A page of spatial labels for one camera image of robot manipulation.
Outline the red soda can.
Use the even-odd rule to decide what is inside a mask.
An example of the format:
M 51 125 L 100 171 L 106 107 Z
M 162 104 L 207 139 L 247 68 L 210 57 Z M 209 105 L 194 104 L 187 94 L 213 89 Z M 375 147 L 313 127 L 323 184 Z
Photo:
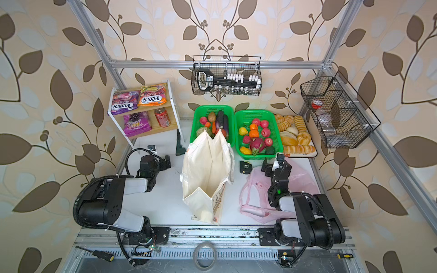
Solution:
M 154 110 L 155 117 L 162 128 L 169 127 L 171 125 L 168 112 L 165 108 L 159 108 Z

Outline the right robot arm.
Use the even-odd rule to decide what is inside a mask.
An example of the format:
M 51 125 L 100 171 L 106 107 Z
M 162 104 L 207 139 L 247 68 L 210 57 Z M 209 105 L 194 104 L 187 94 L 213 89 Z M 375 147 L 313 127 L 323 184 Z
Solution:
M 280 218 L 267 235 L 260 239 L 278 246 L 301 242 L 306 247 L 331 249 L 346 241 L 346 232 L 325 194 L 290 192 L 292 165 L 283 154 L 277 154 L 274 163 L 263 161 L 261 171 L 270 178 L 267 200 L 277 212 L 295 214 L 294 218 Z

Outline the orange Fox's candy bag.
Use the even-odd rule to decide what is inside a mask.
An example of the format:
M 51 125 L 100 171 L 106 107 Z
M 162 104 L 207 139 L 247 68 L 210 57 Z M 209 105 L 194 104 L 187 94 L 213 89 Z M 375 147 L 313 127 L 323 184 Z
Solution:
M 138 106 L 161 106 L 167 102 L 167 84 L 144 86 L 140 90 Z

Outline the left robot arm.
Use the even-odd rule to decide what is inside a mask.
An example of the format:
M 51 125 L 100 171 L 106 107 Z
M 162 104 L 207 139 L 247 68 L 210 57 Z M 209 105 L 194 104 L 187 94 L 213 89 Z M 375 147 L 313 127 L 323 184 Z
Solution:
M 123 235 L 127 235 L 131 245 L 167 242 L 170 228 L 152 227 L 147 216 L 124 208 L 124 200 L 133 194 L 151 192 L 158 174 L 171 167 L 170 156 L 159 156 L 154 145 L 132 149 L 125 159 L 125 175 L 93 178 L 84 186 L 73 205 L 75 222 L 87 229 L 112 230 L 120 243 Z

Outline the cream canvas tote bag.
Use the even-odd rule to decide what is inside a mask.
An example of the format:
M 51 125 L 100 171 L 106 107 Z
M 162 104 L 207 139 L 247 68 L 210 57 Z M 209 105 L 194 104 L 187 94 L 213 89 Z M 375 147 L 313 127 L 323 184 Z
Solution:
M 203 131 L 188 146 L 180 181 L 183 202 L 192 219 L 219 225 L 226 186 L 234 182 L 234 153 L 220 129 L 214 137 Z

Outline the magenta snack bag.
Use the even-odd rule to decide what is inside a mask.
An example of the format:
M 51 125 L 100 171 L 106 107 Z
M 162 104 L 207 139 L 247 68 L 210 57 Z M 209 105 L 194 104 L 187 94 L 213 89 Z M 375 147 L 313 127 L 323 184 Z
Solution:
M 152 130 L 149 115 L 146 111 L 124 115 L 124 133 L 130 138 Z

